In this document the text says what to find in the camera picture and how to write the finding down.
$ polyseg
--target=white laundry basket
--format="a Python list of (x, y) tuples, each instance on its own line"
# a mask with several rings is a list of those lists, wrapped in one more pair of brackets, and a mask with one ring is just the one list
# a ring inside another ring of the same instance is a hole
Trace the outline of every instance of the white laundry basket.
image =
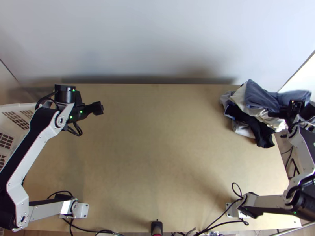
[(36, 103), (0, 106), (0, 171), (30, 129)]

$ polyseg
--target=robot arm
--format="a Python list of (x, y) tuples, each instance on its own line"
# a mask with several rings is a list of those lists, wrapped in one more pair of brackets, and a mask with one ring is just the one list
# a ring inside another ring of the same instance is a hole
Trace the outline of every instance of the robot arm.
[(49, 96), (39, 100), (36, 107), (39, 103), (44, 105), (35, 110), (29, 132), (0, 171), (0, 227), (18, 231), (27, 227), (30, 221), (56, 214), (61, 218), (87, 217), (89, 205), (79, 203), (74, 196), (56, 194), (54, 199), (29, 202), (22, 186), (25, 175), (50, 138), (69, 130), (69, 123), (76, 127), (76, 122), (90, 113), (103, 114), (100, 102), (82, 103), (80, 92), (74, 86), (55, 85), (53, 94), (55, 100)]
[(291, 178), (283, 195), (258, 196), (253, 192), (231, 206), (228, 217), (252, 217), (266, 213), (290, 214), (315, 221), (315, 133), (309, 121), (314, 118), (315, 103), (310, 102), (290, 124), (288, 140), (296, 147), (301, 173)]

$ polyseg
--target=wire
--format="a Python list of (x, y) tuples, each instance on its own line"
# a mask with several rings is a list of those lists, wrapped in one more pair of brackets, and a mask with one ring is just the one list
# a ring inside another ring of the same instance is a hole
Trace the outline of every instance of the wire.
[(67, 131), (73, 135), (80, 137), (83, 134), (82, 129), (80, 128), (80, 126), (76, 122), (73, 122), (73, 125), (76, 128), (77, 132), (73, 128), (71, 128), (69, 125), (68, 125)]
[(55, 102), (55, 100), (53, 100), (52, 98), (50, 98), (52, 95), (56, 94), (57, 92), (58, 92), (58, 91), (54, 91), (54, 92), (52, 92), (52, 93), (46, 95), (45, 97), (42, 97), (41, 99), (39, 99), (39, 100), (37, 101), (37, 103), (36, 103), (35, 110), (37, 110), (37, 108), (39, 107), (39, 105), (40, 105), (42, 102), (47, 101), (47, 100), (52, 101), (52, 102), (56, 105), (56, 108), (57, 108), (58, 110), (60, 110), (60, 108), (59, 108), (58, 104)]
[[(234, 185), (236, 185), (239, 188), (239, 192), (240, 192), (239, 194), (237, 192), (235, 192)], [(241, 190), (240, 186), (237, 183), (235, 183), (235, 182), (232, 183), (232, 190), (233, 190), (233, 192), (235, 193), (236, 196), (238, 196), (240, 199), (243, 199), (242, 190)]]
[(284, 165), (285, 169), (287, 169), (287, 166), (288, 166), (289, 160), (290, 160), (291, 155), (292, 155), (292, 151), (293, 151), (293, 146), (291, 147), (291, 150), (290, 150), (290, 155), (289, 155), (289, 157), (288, 157), (287, 161), (285, 162), (285, 165)]
[(58, 192), (54, 192), (53, 194), (50, 194), (48, 198), (46, 199), (50, 199), (53, 195), (56, 195), (56, 194), (59, 194), (59, 193), (68, 193), (71, 197), (73, 197), (72, 193), (70, 191), (67, 191), (67, 190), (62, 190), (62, 191), (58, 191)]
[(189, 236), (192, 232), (194, 232), (196, 230), (196, 227), (195, 228), (193, 228), (192, 230), (190, 230), (190, 231), (188, 231), (186, 234), (185, 234), (185, 236)]
[(45, 98), (45, 99), (41, 98), (40, 100), (38, 100), (38, 102), (36, 103), (36, 106), (35, 106), (35, 110), (38, 109), (39, 105), (42, 104), (42, 102), (47, 101), (47, 100), (52, 101), (55, 104), (57, 110), (60, 111), (58, 104), (52, 98)]
[(211, 228), (209, 228), (207, 231), (210, 231), (218, 226), (221, 226), (221, 225), (226, 225), (226, 224), (232, 224), (232, 223), (244, 223), (244, 225), (249, 225), (249, 223), (245, 220), (243, 220), (243, 218), (241, 218), (241, 220), (235, 220), (235, 221), (227, 221), (227, 222), (223, 222), (223, 223), (220, 223), (220, 224), (217, 224)]
[[(54, 192), (53, 194), (50, 194), (49, 197), (47, 199), (50, 199), (53, 195), (56, 195), (56, 194), (59, 194), (59, 193), (63, 193), (63, 192), (66, 192), (68, 193), (71, 197), (73, 197), (72, 193), (70, 191), (67, 191), (67, 190), (62, 190), (62, 191), (58, 191), (58, 192)], [(108, 234), (115, 234), (115, 235), (118, 235), (118, 236), (124, 236), (123, 234), (119, 234), (119, 233), (115, 233), (111, 230), (107, 230), (107, 229), (102, 229), (102, 230), (99, 230), (99, 231), (95, 231), (95, 230), (88, 230), (88, 229), (83, 229), (83, 228), (80, 228), (76, 225), (73, 224), (73, 221), (74, 221), (74, 218), (72, 218), (69, 221), (65, 220), (62, 218), (62, 220), (64, 222), (66, 222), (68, 225), (69, 225), (69, 232), (71, 234), (71, 236), (73, 236), (73, 232), (72, 232), (72, 227), (73, 228), (76, 228), (78, 230), (81, 230), (81, 231), (84, 231), (84, 232), (88, 232), (88, 233), (96, 233), (96, 235), (98, 235), (99, 233), (108, 233)]]
[[(239, 191), (240, 191), (239, 194), (235, 191), (234, 185), (236, 185), (236, 186), (239, 188)], [(238, 201), (244, 199), (244, 197), (242, 196), (242, 190), (241, 190), (240, 186), (239, 186), (237, 183), (235, 183), (235, 182), (232, 183), (232, 190), (233, 190), (233, 192), (235, 193), (235, 195), (239, 197), (239, 199), (237, 199), (237, 200), (235, 200), (234, 202), (232, 202), (232, 203), (230, 204), (230, 206), (229, 206), (216, 220), (214, 220), (214, 221), (213, 221), (210, 225), (208, 225), (204, 230), (200, 231), (199, 233), (196, 233), (196, 236), (198, 236), (198, 235), (200, 235), (200, 234), (203, 234), (203, 233), (205, 233), (205, 232), (208, 232), (208, 231), (210, 231), (211, 229), (213, 229), (213, 228), (215, 228), (215, 227), (218, 227), (218, 226), (220, 226), (220, 225), (225, 225), (225, 224), (230, 224), (230, 223), (239, 223), (239, 222), (242, 222), (242, 223), (244, 223), (245, 225), (249, 225), (249, 223), (248, 223), (247, 221), (244, 221), (244, 220), (241, 218), (241, 220), (239, 220), (239, 221), (223, 222), (223, 223), (221, 223), (221, 224), (218, 224), (218, 225), (215, 225), (215, 226), (211, 227), (211, 226), (212, 226), (215, 222), (217, 222), (222, 216), (224, 216), (224, 214), (225, 214), (236, 202), (238, 202)]]
[(72, 233), (72, 223), (73, 223), (73, 219), (70, 220), (70, 224), (69, 224), (69, 232), (71, 234), (71, 236), (73, 236), (73, 233)]
[(290, 147), (289, 150), (285, 151), (284, 153), (280, 153), (280, 154), (283, 155), (283, 154), (286, 154), (286, 153), (290, 152), (290, 151), (291, 151), (291, 148), (292, 148), (292, 145), (291, 145), (291, 147)]
[(298, 125), (298, 124), (303, 123), (303, 122), (309, 122), (309, 121), (311, 121), (311, 120), (314, 119), (314, 118), (315, 118), (315, 116), (313, 116), (312, 118), (310, 118), (310, 119), (308, 119), (308, 120), (300, 120), (300, 121), (297, 121), (297, 122), (293, 123), (293, 124), (288, 128), (289, 132), (290, 132), (290, 133), (292, 132), (292, 128), (293, 128), (295, 125)]

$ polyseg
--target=metal bracket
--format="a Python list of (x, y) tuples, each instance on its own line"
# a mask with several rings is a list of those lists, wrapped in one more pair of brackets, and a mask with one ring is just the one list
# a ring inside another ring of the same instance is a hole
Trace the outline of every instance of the metal bracket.
[(72, 216), (65, 216), (60, 214), (59, 218), (69, 218), (69, 219), (79, 219), (79, 218), (86, 218), (89, 212), (89, 204), (87, 203), (79, 203), (75, 202), (71, 208)]
[[(231, 203), (225, 204), (225, 209), (228, 209), (228, 207), (231, 205)], [(226, 216), (230, 218), (249, 218), (248, 215), (245, 215), (240, 210), (237, 209), (239, 204), (233, 204), (233, 206), (230, 207), (230, 209), (226, 212)]]

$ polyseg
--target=black cable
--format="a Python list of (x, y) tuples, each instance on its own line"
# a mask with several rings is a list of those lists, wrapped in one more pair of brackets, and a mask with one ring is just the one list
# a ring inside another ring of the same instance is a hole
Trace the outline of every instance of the black cable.
[(285, 151), (284, 153), (280, 153), (280, 154), (283, 155), (283, 154), (286, 154), (286, 153), (290, 152), (290, 151), (291, 151), (291, 148), (292, 148), (292, 146), (290, 147), (289, 150)]
[(227, 222), (223, 222), (221, 224), (217, 224), (217, 225), (207, 229), (207, 231), (210, 231), (210, 230), (212, 230), (218, 226), (221, 226), (221, 225), (232, 224), (232, 223), (244, 223), (244, 225), (249, 225), (249, 223), (247, 221), (244, 221), (243, 218), (241, 218), (241, 220), (227, 221)]
[(296, 171), (296, 172), (298, 173), (298, 175), (299, 175), (299, 174), (300, 174), (300, 171), (298, 170), (298, 167), (297, 167), (297, 165), (296, 165), (296, 163), (295, 163), (295, 161), (294, 161), (294, 158), (292, 158), (291, 161), (292, 161), (292, 163), (293, 163), (293, 165), (294, 165), (294, 171)]
[(38, 100), (38, 102), (36, 103), (36, 106), (35, 106), (35, 110), (38, 109), (39, 105), (40, 105), (42, 102), (47, 101), (47, 100), (52, 101), (52, 102), (55, 104), (57, 110), (60, 111), (60, 108), (59, 108), (58, 104), (57, 104), (57, 103), (55, 102), (55, 100), (53, 100), (52, 98), (45, 98), (45, 99), (42, 99), (42, 98), (41, 98), (40, 100)]
[(67, 191), (67, 190), (62, 190), (62, 191), (57, 191), (57, 192), (54, 192), (53, 194), (50, 194), (48, 198), (46, 199), (50, 199), (53, 195), (56, 195), (56, 194), (59, 194), (59, 193), (68, 193), (71, 197), (73, 197), (72, 193), (70, 191)]
[(82, 129), (80, 128), (80, 126), (76, 122), (73, 122), (73, 125), (76, 128), (77, 132), (73, 128), (71, 128), (69, 125), (68, 125), (67, 131), (73, 135), (80, 137), (83, 134)]
[(315, 116), (313, 116), (312, 118), (310, 118), (310, 119), (308, 119), (308, 120), (299, 120), (299, 121), (293, 123), (293, 124), (288, 128), (289, 132), (290, 132), (290, 133), (292, 132), (292, 128), (293, 128), (295, 125), (298, 125), (298, 124), (303, 123), (303, 122), (305, 122), (305, 121), (306, 121), (306, 122), (311, 121), (311, 120), (314, 119), (314, 118), (315, 118)]
[[(54, 192), (53, 194), (50, 194), (49, 197), (46, 198), (46, 199), (50, 199), (53, 195), (56, 195), (56, 194), (59, 194), (59, 193), (63, 193), (63, 192), (66, 192), (71, 197), (73, 197), (73, 195), (72, 195), (72, 193), (70, 191), (62, 190), (62, 191), (57, 191), (57, 192)], [(113, 232), (111, 230), (107, 230), (107, 229), (95, 231), (95, 230), (88, 230), (88, 229), (80, 228), (80, 227), (78, 227), (78, 226), (73, 224), (74, 219), (71, 219), (70, 222), (65, 220), (65, 219), (62, 219), (62, 220), (64, 220), (64, 222), (66, 222), (69, 225), (69, 232), (70, 232), (71, 236), (73, 236), (72, 229), (71, 229), (72, 227), (74, 227), (74, 228), (76, 228), (78, 230), (84, 231), (84, 232), (96, 233), (96, 235), (99, 234), (99, 233), (108, 233), (108, 234), (117, 234), (117, 235), (120, 235), (120, 236), (124, 236), (123, 234), (118, 234), (118, 233), (115, 233), (115, 232)]]
[(52, 98), (50, 98), (52, 95), (54, 95), (54, 94), (56, 94), (56, 93), (57, 93), (57, 91), (54, 91), (54, 92), (52, 92), (52, 93), (46, 95), (45, 97), (42, 97), (41, 99), (39, 99), (39, 100), (37, 101), (37, 103), (36, 103), (35, 110), (39, 107), (39, 105), (40, 105), (42, 102), (44, 102), (44, 101), (46, 101), (46, 100), (52, 101), (52, 102), (56, 105), (57, 109), (60, 110), (60, 109), (59, 109), (59, 106), (58, 106), (58, 104), (55, 102), (55, 100), (53, 100)]
[(73, 128), (71, 128), (69, 125), (68, 125), (68, 129), (67, 131), (73, 135), (76, 135), (78, 137), (80, 137), (80, 134), (78, 134)]
[(80, 128), (80, 126), (79, 126), (76, 122), (74, 122), (73, 125), (74, 125), (74, 127), (76, 128), (76, 130), (77, 130), (77, 132), (79, 133), (79, 135), (81, 136), (81, 135), (83, 134), (83, 131), (82, 131), (82, 129)]
[[(235, 191), (234, 185), (236, 185), (236, 186), (239, 188), (239, 191), (240, 191), (239, 194)], [(203, 234), (203, 233), (205, 233), (205, 232), (210, 231), (210, 230), (213, 229), (214, 227), (217, 227), (217, 226), (220, 226), (220, 225), (224, 225), (224, 224), (236, 223), (236, 222), (243, 222), (245, 225), (249, 225), (249, 223), (248, 223), (247, 221), (244, 221), (243, 219), (241, 219), (240, 221), (228, 221), (228, 222), (224, 222), (224, 223), (218, 224), (218, 225), (213, 226), (213, 227), (210, 228), (210, 226), (213, 225), (215, 222), (217, 222), (222, 216), (224, 216), (224, 214), (225, 214), (236, 202), (238, 202), (238, 201), (240, 201), (240, 200), (243, 200), (244, 197), (242, 196), (242, 190), (241, 190), (240, 186), (239, 186), (237, 183), (235, 183), (235, 182), (232, 183), (232, 190), (233, 190), (233, 192), (236, 194), (236, 196), (239, 197), (239, 199), (237, 199), (237, 200), (235, 200), (234, 202), (232, 202), (232, 203), (230, 204), (230, 206), (229, 206), (215, 221), (213, 221), (210, 225), (208, 225), (204, 230), (200, 231), (199, 233), (196, 233), (196, 236), (199, 236), (200, 234)]]
[(73, 236), (72, 229), (71, 229), (72, 223), (73, 223), (73, 219), (70, 220), (70, 224), (69, 224), (69, 232), (70, 232), (71, 236)]
[[(239, 188), (239, 194), (237, 192), (235, 192), (234, 185), (236, 185)], [(240, 199), (243, 199), (242, 190), (241, 190), (240, 186), (237, 183), (235, 183), (235, 182), (232, 183), (232, 190), (233, 190), (233, 192), (235, 193), (236, 196), (238, 196)]]
[(292, 151), (293, 151), (293, 146), (291, 147), (290, 155), (289, 155), (289, 157), (288, 157), (287, 161), (285, 162), (285, 165), (284, 165), (285, 169), (287, 169), (287, 166), (288, 166), (289, 160), (290, 160), (291, 155), (292, 155)]
[(296, 167), (294, 167), (293, 177), (295, 177)]

